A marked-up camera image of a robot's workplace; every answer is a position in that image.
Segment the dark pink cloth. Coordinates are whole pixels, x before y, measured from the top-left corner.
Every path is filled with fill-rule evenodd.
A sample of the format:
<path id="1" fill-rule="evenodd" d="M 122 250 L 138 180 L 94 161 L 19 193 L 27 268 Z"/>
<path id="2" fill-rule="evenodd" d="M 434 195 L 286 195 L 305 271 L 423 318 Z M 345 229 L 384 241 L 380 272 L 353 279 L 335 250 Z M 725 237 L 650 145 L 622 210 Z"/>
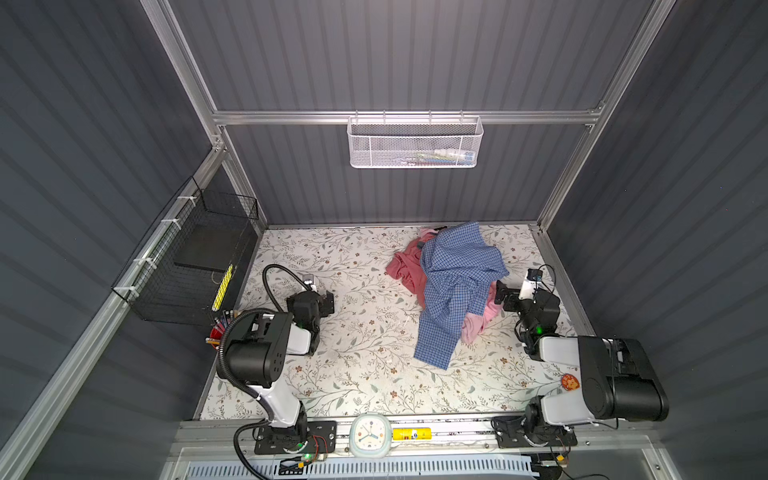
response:
<path id="1" fill-rule="evenodd" d="M 386 266 L 385 272 L 417 297 L 420 305 L 424 304 L 426 275 L 420 260 L 426 243 L 439 233 L 436 229 L 422 229 L 419 236 L 413 239 L 403 251 L 396 252 Z"/>

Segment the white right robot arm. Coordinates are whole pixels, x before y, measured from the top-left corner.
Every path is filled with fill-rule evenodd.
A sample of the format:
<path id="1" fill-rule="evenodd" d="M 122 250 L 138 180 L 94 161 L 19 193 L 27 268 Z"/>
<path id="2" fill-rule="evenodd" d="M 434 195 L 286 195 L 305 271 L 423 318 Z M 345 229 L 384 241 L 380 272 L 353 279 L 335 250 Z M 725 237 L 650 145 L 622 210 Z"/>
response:
<path id="1" fill-rule="evenodd" d="M 515 335 L 532 360 L 577 369 L 561 377 L 559 393 L 537 394 L 522 413 L 491 420 L 500 447 L 569 448 L 576 426 L 666 420 L 668 397 L 639 341 L 558 334 L 560 298 L 536 280 L 519 289 L 498 281 L 494 303 L 518 316 Z"/>

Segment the blue checkered cloth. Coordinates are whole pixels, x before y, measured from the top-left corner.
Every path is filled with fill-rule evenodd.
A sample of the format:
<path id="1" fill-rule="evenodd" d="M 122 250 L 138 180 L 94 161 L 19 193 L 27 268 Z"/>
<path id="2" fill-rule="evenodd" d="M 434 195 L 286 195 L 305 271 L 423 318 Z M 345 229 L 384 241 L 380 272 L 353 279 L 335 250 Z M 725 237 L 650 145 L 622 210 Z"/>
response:
<path id="1" fill-rule="evenodd" d="M 484 313 L 491 285 L 509 271 L 477 222 L 441 230 L 422 247 L 420 265 L 426 282 L 414 358 L 446 370 L 466 315 Z"/>

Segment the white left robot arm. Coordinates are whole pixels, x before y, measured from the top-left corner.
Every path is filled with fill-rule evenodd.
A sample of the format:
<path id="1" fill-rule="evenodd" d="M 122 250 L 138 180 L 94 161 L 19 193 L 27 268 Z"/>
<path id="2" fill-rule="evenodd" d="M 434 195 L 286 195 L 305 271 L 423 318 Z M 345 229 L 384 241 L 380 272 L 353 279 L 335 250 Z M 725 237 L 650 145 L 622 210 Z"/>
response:
<path id="1" fill-rule="evenodd" d="M 273 270 L 301 284 L 300 291 L 284 304 L 277 301 L 269 285 Z M 250 434 L 256 455 L 287 454 L 299 463 L 308 463 L 335 450 L 337 423 L 311 421 L 304 403 L 292 393 L 284 370 L 289 359 L 316 353 L 321 321 L 335 313 L 334 294 L 319 291 L 312 279 L 275 263 L 264 267 L 262 282 L 274 307 L 236 315 L 217 349 L 219 378 L 254 400 L 264 412 L 263 419 L 239 427 L 233 443 L 236 452 L 243 455 L 240 442 Z"/>

